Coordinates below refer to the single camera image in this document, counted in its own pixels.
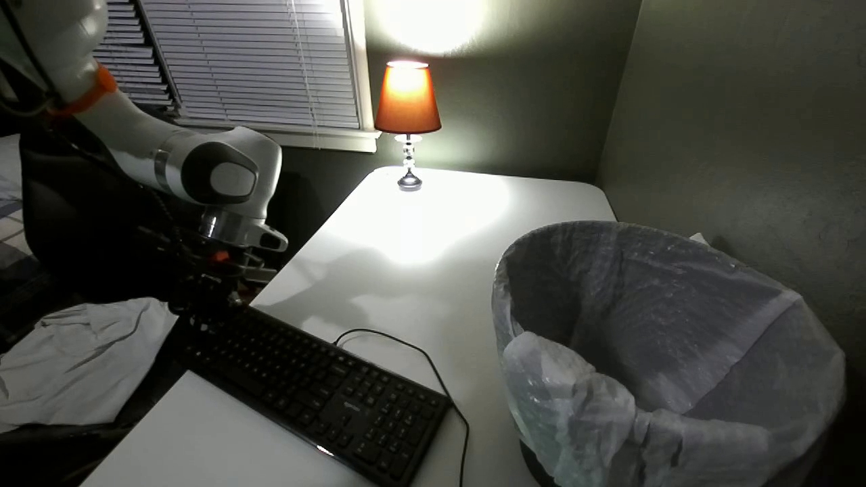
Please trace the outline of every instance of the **white desk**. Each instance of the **white desk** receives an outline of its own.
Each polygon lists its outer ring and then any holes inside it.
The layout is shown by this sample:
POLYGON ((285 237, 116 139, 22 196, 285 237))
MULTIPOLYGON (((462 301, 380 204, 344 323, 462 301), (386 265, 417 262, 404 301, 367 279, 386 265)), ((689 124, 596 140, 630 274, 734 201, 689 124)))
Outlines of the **white desk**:
MULTIPOLYGON (((427 348, 470 423, 465 485, 532 485, 503 398, 490 315, 492 270, 515 237, 542 225, 615 213, 591 185, 421 170, 426 187, 401 193, 398 175, 398 168, 373 170, 254 305, 323 339, 377 328, 427 348)), ((435 384, 421 358, 392 342, 348 339, 347 348, 435 384)), ((415 485, 458 485, 461 447, 462 427, 449 415, 415 485)), ((186 374, 87 485, 366 481, 186 374)))

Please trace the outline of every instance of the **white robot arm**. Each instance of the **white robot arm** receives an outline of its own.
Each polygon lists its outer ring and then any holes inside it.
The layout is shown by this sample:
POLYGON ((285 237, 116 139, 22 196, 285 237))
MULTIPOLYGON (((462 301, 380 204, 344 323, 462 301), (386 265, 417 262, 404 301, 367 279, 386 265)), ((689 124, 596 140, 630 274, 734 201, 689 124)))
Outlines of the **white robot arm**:
MULTIPOLYGON (((0 0, 0 59, 47 104, 40 116, 76 116, 129 178, 205 209, 204 237, 236 250, 288 250, 266 225, 281 170, 271 139, 236 127, 197 132, 144 113, 95 59, 105 36, 105 0, 0 0)), ((16 93, 3 85, 3 106, 16 93)))

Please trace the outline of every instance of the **crumpled cloth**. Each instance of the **crumpled cloth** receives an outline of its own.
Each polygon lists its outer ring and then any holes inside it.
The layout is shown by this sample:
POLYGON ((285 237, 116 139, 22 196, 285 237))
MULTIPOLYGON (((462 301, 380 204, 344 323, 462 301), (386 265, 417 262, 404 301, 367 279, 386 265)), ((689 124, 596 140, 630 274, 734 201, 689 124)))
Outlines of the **crumpled cloth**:
POLYGON ((0 358, 0 432, 110 423, 135 392, 177 315, 154 297, 47 315, 0 358))

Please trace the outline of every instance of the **white plastic bag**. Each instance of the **white plastic bag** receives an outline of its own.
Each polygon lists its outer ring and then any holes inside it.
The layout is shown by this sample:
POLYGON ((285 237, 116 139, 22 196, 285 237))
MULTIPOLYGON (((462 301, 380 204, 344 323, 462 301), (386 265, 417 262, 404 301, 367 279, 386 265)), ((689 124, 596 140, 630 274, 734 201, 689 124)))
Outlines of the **white plastic bag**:
POLYGON ((573 223, 492 289, 511 415, 557 485, 765 485, 844 400, 844 354, 783 285, 680 235, 573 223))

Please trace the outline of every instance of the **gray wall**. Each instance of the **gray wall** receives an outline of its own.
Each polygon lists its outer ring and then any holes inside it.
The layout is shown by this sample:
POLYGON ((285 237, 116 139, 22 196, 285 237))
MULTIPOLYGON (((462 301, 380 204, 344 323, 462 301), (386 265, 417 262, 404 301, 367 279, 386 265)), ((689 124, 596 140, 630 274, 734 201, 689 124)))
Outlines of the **gray wall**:
POLYGON ((645 0, 601 175, 798 289, 866 375, 864 0, 645 0))
MULTIPOLYGON (((635 12, 639 0, 366 0, 373 99, 386 59, 427 59, 444 127, 419 144, 419 166, 592 178, 635 12), (394 13, 405 5, 432 9, 421 21, 442 33, 469 12, 478 28, 447 51, 411 43, 394 13)), ((325 213, 367 170, 398 163, 392 136, 377 154, 288 148, 325 213)))

